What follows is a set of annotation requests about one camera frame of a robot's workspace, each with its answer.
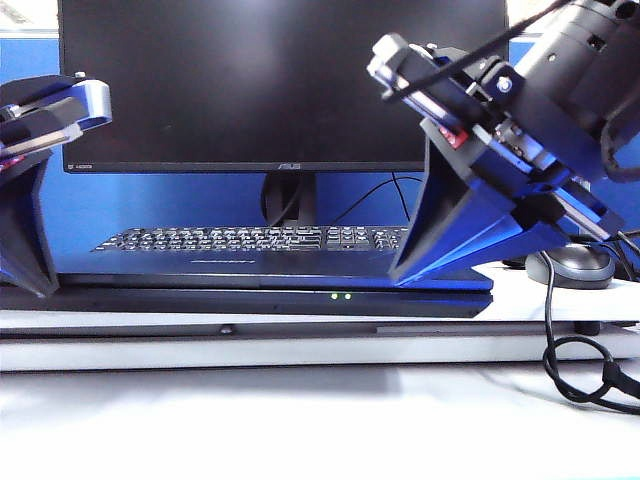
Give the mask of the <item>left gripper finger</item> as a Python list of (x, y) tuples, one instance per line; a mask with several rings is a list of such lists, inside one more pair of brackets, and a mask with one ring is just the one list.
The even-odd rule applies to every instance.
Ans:
[(1, 281), (38, 297), (59, 288), (40, 202), (51, 155), (36, 152), (1, 168)]

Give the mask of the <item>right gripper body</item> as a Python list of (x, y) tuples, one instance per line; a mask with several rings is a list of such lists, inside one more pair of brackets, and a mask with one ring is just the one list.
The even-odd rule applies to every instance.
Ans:
[(517, 64), (388, 34), (367, 70), (440, 128), (468, 187), (513, 201), (552, 196), (565, 209), (567, 238), (565, 222), (600, 241), (617, 234), (620, 218), (588, 187), (619, 173), (612, 157), (626, 140), (624, 33), (551, 32)]

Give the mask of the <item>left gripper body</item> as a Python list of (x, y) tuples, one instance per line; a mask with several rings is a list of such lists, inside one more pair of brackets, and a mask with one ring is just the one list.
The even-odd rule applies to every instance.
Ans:
[(1, 169), (112, 121), (107, 83), (77, 72), (1, 85)]

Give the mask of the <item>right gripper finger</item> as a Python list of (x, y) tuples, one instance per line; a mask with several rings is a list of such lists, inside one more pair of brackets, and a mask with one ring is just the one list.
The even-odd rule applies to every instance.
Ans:
[(568, 242), (559, 227), (564, 215), (565, 209), (550, 195), (513, 201), (486, 186), (468, 187), (455, 221), (455, 231), (462, 234), (460, 246), (441, 269), (422, 279), (562, 246)]
[(462, 238), (455, 231), (455, 221), (468, 186), (454, 165), (457, 152), (434, 122), (423, 121), (420, 127), (426, 140), (425, 178), (408, 231), (389, 270), (396, 284), (418, 281), (441, 269)]

